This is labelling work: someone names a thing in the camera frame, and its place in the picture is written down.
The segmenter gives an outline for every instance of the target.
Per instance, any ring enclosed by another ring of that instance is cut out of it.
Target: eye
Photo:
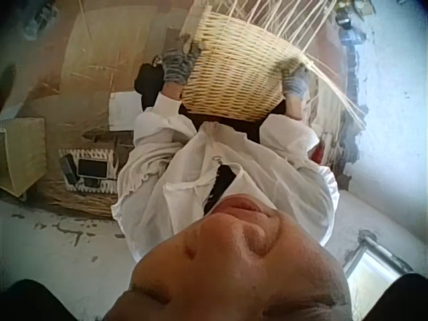
[[[156,301],[159,304],[162,304],[163,306],[166,306],[171,301],[171,296],[166,291],[163,291],[160,288],[154,289],[154,288],[141,287],[141,286],[132,284],[131,291],[142,294],[143,296],[146,296],[151,300]]]

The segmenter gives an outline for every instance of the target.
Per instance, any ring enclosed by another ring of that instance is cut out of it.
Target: sleeve
[[[125,234],[132,253],[142,253],[157,243],[156,237],[152,237],[142,249],[138,237],[141,233],[159,234],[156,231],[160,227],[142,224],[150,222],[147,205],[154,201],[153,197],[159,197],[153,191],[170,161],[197,133],[192,122],[179,115],[180,105],[181,102],[159,94],[153,108],[147,108],[135,121],[135,149],[118,175],[118,202],[112,206],[113,218]]]
[[[287,116],[269,115],[260,128],[260,143],[286,159],[297,170],[302,184],[295,184],[292,188],[305,202],[305,209],[301,211],[301,224],[314,225],[319,222],[325,226],[326,232],[320,241],[324,246],[332,234],[340,195],[332,171],[308,158],[309,150],[319,143],[315,132],[303,122]]]

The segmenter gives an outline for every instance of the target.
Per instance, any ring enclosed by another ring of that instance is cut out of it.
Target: hand
[[[164,80],[166,84],[184,86],[195,67],[202,49],[199,43],[192,42],[189,53],[185,53],[184,46],[189,41],[190,35],[183,35],[177,41],[176,47],[166,51],[162,56]]]
[[[304,64],[300,64],[292,74],[289,70],[282,70],[282,92],[286,98],[297,96],[303,100],[305,93],[309,90],[309,85],[309,70]]]

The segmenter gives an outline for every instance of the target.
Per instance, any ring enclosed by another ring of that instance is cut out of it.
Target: person
[[[302,122],[307,69],[284,70],[284,115],[257,144],[179,114],[202,53],[189,37],[163,55],[165,85],[138,116],[135,149],[118,176],[112,214],[138,262],[105,320],[350,320],[342,268],[323,248],[338,188],[308,159]]]

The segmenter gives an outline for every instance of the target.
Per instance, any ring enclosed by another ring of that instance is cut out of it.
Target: white shirt
[[[134,145],[118,176],[113,218],[136,261],[204,216],[220,163],[237,175],[222,197],[246,193],[291,215],[322,246],[331,236],[339,193],[327,167],[308,159],[318,144],[304,123],[270,115],[260,144],[206,122],[197,132],[181,102],[159,94],[135,122]]]

